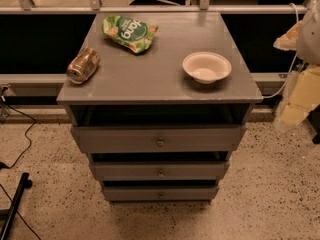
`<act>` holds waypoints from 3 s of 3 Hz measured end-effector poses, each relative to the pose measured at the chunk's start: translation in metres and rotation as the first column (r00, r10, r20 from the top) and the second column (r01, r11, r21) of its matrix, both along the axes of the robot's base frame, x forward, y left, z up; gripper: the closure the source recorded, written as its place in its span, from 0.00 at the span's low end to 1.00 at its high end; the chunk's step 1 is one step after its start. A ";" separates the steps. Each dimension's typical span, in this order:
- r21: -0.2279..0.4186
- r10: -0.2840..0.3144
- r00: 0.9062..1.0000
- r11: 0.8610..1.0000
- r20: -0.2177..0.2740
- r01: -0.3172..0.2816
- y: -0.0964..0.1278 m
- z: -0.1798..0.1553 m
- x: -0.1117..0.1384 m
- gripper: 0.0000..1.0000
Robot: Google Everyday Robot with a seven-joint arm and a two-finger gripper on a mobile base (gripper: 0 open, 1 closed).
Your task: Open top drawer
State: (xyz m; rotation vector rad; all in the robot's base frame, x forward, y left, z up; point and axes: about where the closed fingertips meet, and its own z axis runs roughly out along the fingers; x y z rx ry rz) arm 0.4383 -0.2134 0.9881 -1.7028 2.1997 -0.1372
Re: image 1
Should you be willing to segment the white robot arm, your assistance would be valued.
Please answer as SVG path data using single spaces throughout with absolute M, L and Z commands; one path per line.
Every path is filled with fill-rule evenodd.
M 295 51 L 307 64 L 302 72 L 289 75 L 276 116 L 279 125 L 295 127 L 320 105 L 320 0 L 310 0 L 303 19 L 278 37 L 273 47 Z

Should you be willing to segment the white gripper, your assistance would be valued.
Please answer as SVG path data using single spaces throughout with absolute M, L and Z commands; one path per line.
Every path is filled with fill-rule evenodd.
M 278 37 L 273 47 L 283 51 L 295 51 L 301 22 L 294 24 L 285 34 Z M 309 65 L 295 78 L 284 104 L 280 108 L 279 121 L 286 126 L 302 123 L 309 113 L 320 105 L 320 66 Z

